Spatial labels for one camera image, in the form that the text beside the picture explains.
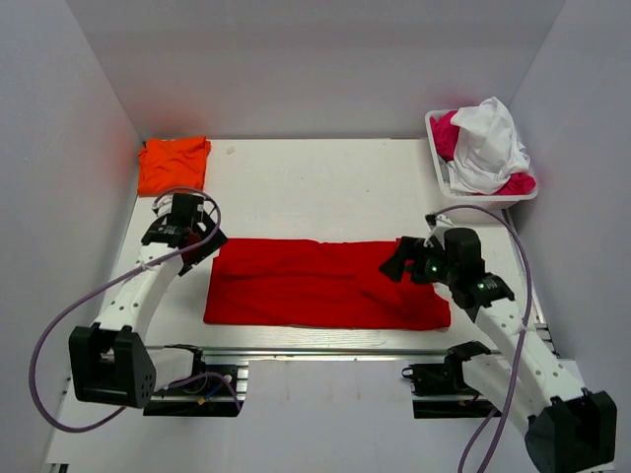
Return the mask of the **white plastic basket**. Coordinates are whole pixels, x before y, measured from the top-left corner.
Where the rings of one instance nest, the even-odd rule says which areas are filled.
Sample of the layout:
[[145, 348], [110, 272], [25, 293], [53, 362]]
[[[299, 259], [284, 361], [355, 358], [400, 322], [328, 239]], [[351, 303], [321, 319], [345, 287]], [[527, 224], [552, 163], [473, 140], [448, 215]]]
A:
[[427, 140], [432, 157], [434, 172], [438, 182], [440, 202], [442, 204], [444, 204], [445, 206], [470, 204], [486, 208], [487, 210], [495, 211], [508, 209], [518, 202], [531, 200], [537, 196], [537, 186], [535, 186], [530, 193], [524, 195], [479, 195], [452, 192], [450, 187], [448, 167], [446, 162], [438, 155], [430, 123], [431, 118], [440, 119], [448, 112], [449, 111], [447, 109], [439, 109], [430, 110], [425, 114]]

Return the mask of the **folded orange t-shirt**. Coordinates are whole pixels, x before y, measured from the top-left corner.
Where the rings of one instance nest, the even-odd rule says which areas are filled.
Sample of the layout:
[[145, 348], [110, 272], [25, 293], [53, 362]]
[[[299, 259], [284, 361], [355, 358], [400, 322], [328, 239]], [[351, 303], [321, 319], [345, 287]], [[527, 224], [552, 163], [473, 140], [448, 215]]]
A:
[[156, 197], [180, 186], [202, 190], [211, 149], [205, 136], [149, 139], [138, 152], [137, 195]]

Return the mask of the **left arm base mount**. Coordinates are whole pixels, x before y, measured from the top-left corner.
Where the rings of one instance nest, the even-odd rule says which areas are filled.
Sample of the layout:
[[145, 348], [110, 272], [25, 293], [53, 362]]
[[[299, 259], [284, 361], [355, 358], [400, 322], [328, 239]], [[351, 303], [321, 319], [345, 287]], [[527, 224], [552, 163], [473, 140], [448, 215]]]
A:
[[192, 345], [152, 350], [159, 385], [146, 417], [236, 418], [245, 403], [247, 367]]

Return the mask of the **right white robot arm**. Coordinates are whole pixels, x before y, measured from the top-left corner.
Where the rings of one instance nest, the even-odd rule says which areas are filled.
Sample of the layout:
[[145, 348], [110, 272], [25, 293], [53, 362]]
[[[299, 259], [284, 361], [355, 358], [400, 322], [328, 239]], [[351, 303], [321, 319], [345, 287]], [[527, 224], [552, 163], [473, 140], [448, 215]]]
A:
[[436, 226], [429, 237], [403, 237], [380, 270], [393, 282], [438, 283], [492, 340], [448, 349], [440, 365], [413, 365], [408, 379], [418, 395], [448, 385], [486, 398], [524, 437], [539, 472], [581, 472], [615, 457], [617, 408], [567, 371], [520, 317], [514, 292], [489, 272], [477, 233]]

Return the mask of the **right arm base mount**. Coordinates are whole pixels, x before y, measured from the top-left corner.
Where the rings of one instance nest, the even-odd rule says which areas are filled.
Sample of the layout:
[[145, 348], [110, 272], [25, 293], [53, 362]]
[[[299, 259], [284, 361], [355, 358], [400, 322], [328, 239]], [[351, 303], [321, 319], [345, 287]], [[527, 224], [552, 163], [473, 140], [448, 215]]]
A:
[[464, 382], [462, 365], [474, 356], [492, 355], [479, 341], [455, 345], [439, 363], [408, 365], [401, 377], [411, 384], [416, 420], [482, 419], [494, 406]]

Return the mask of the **pink t-shirt in basket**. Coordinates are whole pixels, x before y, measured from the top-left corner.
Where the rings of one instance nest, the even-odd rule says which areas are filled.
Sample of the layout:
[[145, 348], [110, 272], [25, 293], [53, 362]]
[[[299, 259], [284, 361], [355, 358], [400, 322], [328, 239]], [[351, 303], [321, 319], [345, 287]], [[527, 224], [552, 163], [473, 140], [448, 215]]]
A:
[[[433, 138], [438, 156], [439, 168], [444, 175], [443, 180], [449, 181], [447, 165], [454, 160], [459, 127], [452, 124], [452, 117], [456, 109], [434, 110], [426, 114], [428, 136]], [[529, 172], [515, 172], [509, 176], [507, 182], [493, 193], [493, 196], [526, 197], [536, 190], [536, 180]]]

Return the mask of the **white t-shirt in basket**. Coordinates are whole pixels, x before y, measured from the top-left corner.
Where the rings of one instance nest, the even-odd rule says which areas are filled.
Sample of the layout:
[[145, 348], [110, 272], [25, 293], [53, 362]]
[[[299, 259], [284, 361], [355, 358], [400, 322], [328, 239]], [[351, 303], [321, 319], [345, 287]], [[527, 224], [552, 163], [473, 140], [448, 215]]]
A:
[[451, 125], [458, 128], [454, 158], [448, 162], [451, 191], [492, 195], [513, 174], [529, 171], [514, 119], [497, 98], [460, 108]]

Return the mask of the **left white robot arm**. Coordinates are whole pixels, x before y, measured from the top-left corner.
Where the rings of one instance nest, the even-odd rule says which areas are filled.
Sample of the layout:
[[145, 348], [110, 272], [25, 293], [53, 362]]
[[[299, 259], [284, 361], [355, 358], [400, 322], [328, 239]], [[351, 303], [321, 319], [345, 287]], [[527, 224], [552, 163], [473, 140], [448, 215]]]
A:
[[141, 238], [129, 275], [90, 326], [77, 326], [68, 345], [72, 380], [83, 402], [144, 408], [173, 384], [196, 393], [208, 381], [198, 350], [181, 344], [150, 350], [148, 328], [171, 283], [218, 251], [228, 239], [209, 197], [181, 187], [158, 197], [155, 220]]

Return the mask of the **red t-shirt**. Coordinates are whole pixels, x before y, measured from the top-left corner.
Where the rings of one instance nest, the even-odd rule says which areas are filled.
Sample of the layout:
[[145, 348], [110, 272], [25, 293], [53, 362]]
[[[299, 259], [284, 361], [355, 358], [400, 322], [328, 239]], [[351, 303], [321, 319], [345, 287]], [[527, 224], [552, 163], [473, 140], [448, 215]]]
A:
[[233, 238], [214, 258], [207, 324], [431, 331], [451, 325], [433, 287], [391, 281], [391, 241]]

